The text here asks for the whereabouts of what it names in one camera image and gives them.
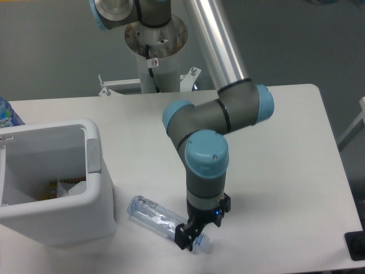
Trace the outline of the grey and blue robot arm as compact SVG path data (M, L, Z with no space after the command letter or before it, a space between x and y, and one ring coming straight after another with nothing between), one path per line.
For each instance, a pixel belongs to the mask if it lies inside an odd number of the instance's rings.
M171 92L171 66L167 60L185 46L187 29L172 14L170 1L90 1L101 29L125 26L125 41L140 57L141 88L145 93ZM221 1L185 1L198 37L217 99L194 105L178 100L166 107L162 121L186 172L188 221L175 229L175 243L192 250L207 224L220 226L230 211L225 193L229 164L225 134L269 119L274 99L264 85L252 82Z

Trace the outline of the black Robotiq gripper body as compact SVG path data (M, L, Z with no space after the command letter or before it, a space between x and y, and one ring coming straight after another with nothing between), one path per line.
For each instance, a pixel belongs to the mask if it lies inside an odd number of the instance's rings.
M208 209L200 209L189 200L186 203L189 216L188 222L191 222L195 229L200 230L209 223L214 223L217 227L220 227L225 214L230 211L230 197L226 193L218 197Z

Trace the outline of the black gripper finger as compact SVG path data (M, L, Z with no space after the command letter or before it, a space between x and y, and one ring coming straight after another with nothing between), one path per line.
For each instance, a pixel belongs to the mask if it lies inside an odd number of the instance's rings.
M187 220L175 228L174 242L181 250L204 251L207 249L207 236L203 233L206 224Z

